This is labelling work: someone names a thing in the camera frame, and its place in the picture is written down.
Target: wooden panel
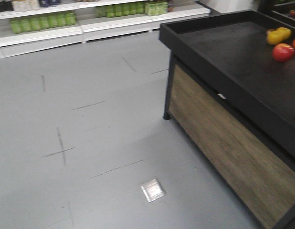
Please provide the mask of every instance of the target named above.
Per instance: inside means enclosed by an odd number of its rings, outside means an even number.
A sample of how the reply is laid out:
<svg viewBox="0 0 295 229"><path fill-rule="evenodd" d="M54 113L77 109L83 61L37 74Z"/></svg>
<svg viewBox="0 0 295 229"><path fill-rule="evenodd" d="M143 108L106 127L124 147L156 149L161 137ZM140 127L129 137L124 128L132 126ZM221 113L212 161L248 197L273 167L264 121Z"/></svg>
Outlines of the wooden panel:
<svg viewBox="0 0 295 229"><path fill-rule="evenodd" d="M295 204L295 173L178 65L169 112L265 228Z"/></svg>

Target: green jar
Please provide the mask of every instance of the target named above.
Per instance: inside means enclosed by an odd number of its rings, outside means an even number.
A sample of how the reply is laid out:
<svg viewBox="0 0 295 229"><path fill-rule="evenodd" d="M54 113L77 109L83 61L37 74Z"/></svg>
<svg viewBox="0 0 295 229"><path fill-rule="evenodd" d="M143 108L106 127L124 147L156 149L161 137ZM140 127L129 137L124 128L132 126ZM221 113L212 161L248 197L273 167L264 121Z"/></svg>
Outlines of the green jar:
<svg viewBox="0 0 295 229"><path fill-rule="evenodd" d="M136 10L137 10L137 14L144 13L144 2L142 1L136 2Z"/></svg>
<svg viewBox="0 0 295 229"><path fill-rule="evenodd" d="M115 4L113 6L113 8L114 8L114 15L115 15L115 17L122 16L122 5L121 4Z"/></svg>
<svg viewBox="0 0 295 229"><path fill-rule="evenodd" d="M162 14L167 13L167 7L168 7L167 1L164 0L162 2Z"/></svg>
<svg viewBox="0 0 295 229"><path fill-rule="evenodd" d="M30 23L31 23L31 26L32 26L32 29L34 31L39 31L41 30L41 25L40 25L40 22L39 22L39 19L37 16L33 16L30 18Z"/></svg>
<svg viewBox="0 0 295 229"><path fill-rule="evenodd" d="M68 11L66 13L65 17L66 17L67 25L75 25L76 24L75 13L73 13L72 11Z"/></svg>
<svg viewBox="0 0 295 229"><path fill-rule="evenodd" d="M129 12L129 3L123 3L122 4L122 11L123 11L123 15L127 16L130 14Z"/></svg>
<svg viewBox="0 0 295 229"><path fill-rule="evenodd" d="M155 3L154 3L154 1L149 1L148 2L147 15L148 16L154 16L155 15Z"/></svg>
<svg viewBox="0 0 295 229"><path fill-rule="evenodd" d="M18 19L14 18L10 20L10 28L14 34L18 34L22 32L20 22Z"/></svg>
<svg viewBox="0 0 295 229"><path fill-rule="evenodd" d="M58 27L57 16L55 13L50 13L48 15L48 20L51 28Z"/></svg>
<svg viewBox="0 0 295 229"><path fill-rule="evenodd" d="M106 6L106 17L113 18L114 17L114 7L113 5Z"/></svg>
<svg viewBox="0 0 295 229"><path fill-rule="evenodd" d="M57 23L58 23L58 26L66 26L67 25L65 13L63 13L63 12L57 13Z"/></svg>
<svg viewBox="0 0 295 229"><path fill-rule="evenodd" d="M29 18L23 17L20 19L20 27L23 32L30 32L32 31L31 23Z"/></svg>
<svg viewBox="0 0 295 229"><path fill-rule="evenodd" d="M41 29L42 30L45 30L45 29L48 29L50 28L50 25L49 25L49 20L48 20L48 16L47 15L40 15L39 16L39 23L41 25Z"/></svg>
<svg viewBox="0 0 295 229"><path fill-rule="evenodd" d="M136 2L129 3L129 13L136 14L137 13L137 4Z"/></svg>

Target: white shelf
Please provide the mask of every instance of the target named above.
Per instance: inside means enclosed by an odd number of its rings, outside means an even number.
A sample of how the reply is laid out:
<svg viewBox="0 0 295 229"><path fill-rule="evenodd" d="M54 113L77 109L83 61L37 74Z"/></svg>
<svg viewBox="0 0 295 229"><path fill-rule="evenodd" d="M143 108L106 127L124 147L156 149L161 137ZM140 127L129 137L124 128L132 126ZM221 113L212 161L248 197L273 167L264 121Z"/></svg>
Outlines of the white shelf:
<svg viewBox="0 0 295 229"><path fill-rule="evenodd" d="M152 22L151 17L145 14L135 14L114 18L93 18L79 21L82 31L92 32L106 29L113 29L118 27L137 25Z"/></svg>
<svg viewBox="0 0 295 229"><path fill-rule="evenodd" d="M78 8L88 8L88 7L96 7L96 6L107 6L107 5L113 5L113 4L122 4L122 3L128 3L128 2L137 2L137 1L143 1L143 0L100 0L100 1L93 1L93 2L79 2Z"/></svg>
<svg viewBox="0 0 295 229"><path fill-rule="evenodd" d="M175 7L173 11L167 12L166 14L151 16L152 21L163 21L169 19L177 19L187 16L209 14L210 10L202 7L199 4L193 3L186 6Z"/></svg>
<svg viewBox="0 0 295 229"><path fill-rule="evenodd" d="M76 10L78 5L73 0L64 0L64 3L56 5L56 6L49 6L46 8L40 7L39 10L30 10L26 12L19 12L19 11L6 11L0 13L0 20L1 19L8 19L8 18L16 18L16 17L23 17L23 16L30 16L30 15L37 15L43 13L54 13L60 11L68 11L68 10Z"/></svg>
<svg viewBox="0 0 295 229"><path fill-rule="evenodd" d="M102 0L103 4L117 4L118 2L133 2L136 0ZM87 4L96 4L99 2L88 2ZM61 11L65 7L57 6L56 9L38 10L27 13L45 13L45 10ZM47 48L58 47L66 44L83 42L96 39L102 39L112 36L131 34L142 31L152 31L158 29L161 23L203 17L209 15L210 10L196 3L185 6L175 7L172 12L157 16L147 16L145 14L135 14L113 18L93 18L93 14L78 17L78 23L73 26L56 27L41 31L23 32L13 34L9 21L0 20L0 58L44 50Z"/></svg>
<svg viewBox="0 0 295 229"><path fill-rule="evenodd" d="M83 32L92 32L105 29L118 28L121 26L137 25L155 21L163 21L169 19L177 19L187 16L209 14L210 10L199 4L190 4L186 6L175 7L173 11L157 16L147 16L145 14L135 14L114 18L93 18L87 20L79 20L79 24Z"/></svg>
<svg viewBox="0 0 295 229"><path fill-rule="evenodd" d="M0 47L82 34L78 24L13 34L9 26L0 27Z"/></svg>

